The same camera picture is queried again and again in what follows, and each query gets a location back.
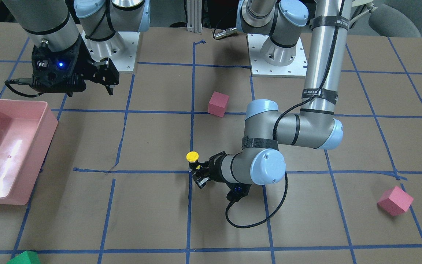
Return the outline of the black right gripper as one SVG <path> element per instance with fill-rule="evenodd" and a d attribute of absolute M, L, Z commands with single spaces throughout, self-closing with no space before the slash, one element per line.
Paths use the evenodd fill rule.
<path fill-rule="evenodd" d="M 112 96 L 114 86 L 119 84 L 119 72 L 111 58 L 95 62 L 83 40 L 72 46 L 72 88 L 85 88 L 85 80 L 101 84 Z"/>

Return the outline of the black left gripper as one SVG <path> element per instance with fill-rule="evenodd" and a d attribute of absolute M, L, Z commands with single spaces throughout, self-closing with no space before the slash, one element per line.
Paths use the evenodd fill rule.
<path fill-rule="evenodd" d="M 193 174 L 194 183 L 200 189 L 203 189 L 209 181 L 228 183 L 221 170 L 223 160 L 227 156 L 228 154 L 223 151 L 213 155 L 205 162 L 189 162 L 189 172 Z"/>

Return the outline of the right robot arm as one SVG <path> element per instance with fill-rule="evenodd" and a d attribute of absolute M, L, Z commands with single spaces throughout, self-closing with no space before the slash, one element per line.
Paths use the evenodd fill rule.
<path fill-rule="evenodd" d="M 141 32 L 150 26 L 149 0 L 5 0 L 34 44 L 32 76 L 6 80 L 13 93 L 72 96 L 86 81 L 109 95 L 119 74 L 133 72 Z"/>

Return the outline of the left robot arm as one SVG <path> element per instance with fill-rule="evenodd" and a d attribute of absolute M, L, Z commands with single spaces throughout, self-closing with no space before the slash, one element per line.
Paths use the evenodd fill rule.
<path fill-rule="evenodd" d="M 343 127 L 334 118 L 338 86 L 350 27 L 351 0 L 317 0 L 312 23 L 308 67 L 301 102 L 279 112 L 276 102 L 253 100 L 247 106 L 242 151 L 221 152 L 206 162 L 187 154 L 190 172 L 198 187 L 207 182 L 226 184 L 274 184 L 286 174 L 279 145 L 334 149 L 340 145 Z M 266 34 L 267 61 L 284 51 L 295 55 L 301 29 L 309 13 L 298 0 L 241 0 L 237 27 L 246 33 Z"/>

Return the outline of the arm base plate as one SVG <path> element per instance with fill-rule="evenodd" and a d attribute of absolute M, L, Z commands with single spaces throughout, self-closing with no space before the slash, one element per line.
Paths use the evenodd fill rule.
<path fill-rule="evenodd" d="M 301 38 L 290 48 L 279 47 L 262 34 L 248 34 L 247 42 L 253 77 L 306 77 L 308 60 Z"/>
<path fill-rule="evenodd" d="M 92 59 L 96 62 L 108 57 L 119 73 L 135 72 L 141 33 L 116 32 L 110 40 L 98 42 L 87 40 L 83 31 L 82 38 Z"/>

